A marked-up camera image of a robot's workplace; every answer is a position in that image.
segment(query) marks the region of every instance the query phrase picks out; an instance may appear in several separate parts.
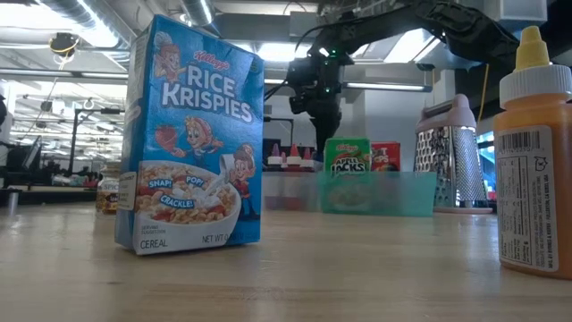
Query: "desk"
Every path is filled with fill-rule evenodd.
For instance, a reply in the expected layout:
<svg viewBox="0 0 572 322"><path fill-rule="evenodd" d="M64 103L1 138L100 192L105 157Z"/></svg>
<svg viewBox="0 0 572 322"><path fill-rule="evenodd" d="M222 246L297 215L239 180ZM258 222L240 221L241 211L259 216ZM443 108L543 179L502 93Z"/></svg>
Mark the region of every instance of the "desk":
<svg viewBox="0 0 572 322"><path fill-rule="evenodd" d="M496 216L266 211L263 240L137 257L93 204L0 216L12 321L570 321L572 283L502 269Z"/></svg>

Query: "orange sauce bottle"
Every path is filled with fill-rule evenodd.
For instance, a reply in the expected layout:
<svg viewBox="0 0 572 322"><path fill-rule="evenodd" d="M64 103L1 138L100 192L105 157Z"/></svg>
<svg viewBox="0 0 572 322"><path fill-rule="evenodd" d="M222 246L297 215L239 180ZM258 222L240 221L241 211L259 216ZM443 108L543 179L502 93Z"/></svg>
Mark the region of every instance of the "orange sauce bottle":
<svg viewBox="0 0 572 322"><path fill-rule="evenodd" d="M572 279L571 94L570 69L550 63L537 27L523 30L493 125L504 267Z"/></svg>

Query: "teal plastic container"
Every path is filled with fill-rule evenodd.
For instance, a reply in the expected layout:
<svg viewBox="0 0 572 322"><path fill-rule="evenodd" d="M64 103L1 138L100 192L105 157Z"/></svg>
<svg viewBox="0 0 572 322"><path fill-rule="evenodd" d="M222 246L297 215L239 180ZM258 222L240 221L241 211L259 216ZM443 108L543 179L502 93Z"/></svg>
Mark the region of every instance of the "teal plastic container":
<svg viewBox="0 0 572 322"><path fill-rule="evenodd" d="M322 211L375 216L432 216L436 173L318 175Z"/></svg>

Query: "yellow bottle cap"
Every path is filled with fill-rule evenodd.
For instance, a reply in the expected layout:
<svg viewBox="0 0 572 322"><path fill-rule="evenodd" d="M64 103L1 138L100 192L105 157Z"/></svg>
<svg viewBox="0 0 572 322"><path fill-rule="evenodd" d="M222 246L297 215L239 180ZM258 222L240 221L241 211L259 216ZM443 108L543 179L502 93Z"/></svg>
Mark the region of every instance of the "yellow bottle cap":
<svg viewBox="0 0 572 322"><path fill-rule="evenodd" d="M540 36L538 27L531 26L522 30L515 71L522 71L530 67L548 66L550 63L548 48Z"/></svg>
<svg viewBox="0 0 572 322"><path fill-rule="evenodd" d="M522 31L516 66L514 72L500 80L500 107L504 108L511 100L540 94L572 97L572 72L567 66L551 65L538 27Z"/></svg>

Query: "rice krispies cereal box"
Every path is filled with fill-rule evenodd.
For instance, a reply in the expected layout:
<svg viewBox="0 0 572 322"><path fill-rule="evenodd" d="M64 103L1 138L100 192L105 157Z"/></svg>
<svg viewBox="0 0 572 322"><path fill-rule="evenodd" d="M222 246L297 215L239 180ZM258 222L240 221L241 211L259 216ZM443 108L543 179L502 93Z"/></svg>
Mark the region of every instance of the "rice krispies cereal box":
<svg viewBox="0 0 572 322"><path fill-rule="evenodd" d="M398 142L372 142L372 171L399 171L400 160Z"/></svg>
<svg viewBox="0 0 572 322"><path fill-rule="evenodd" d="M257 242L263 61L162 16L130 59L116 242L139 255Z"/></svg>

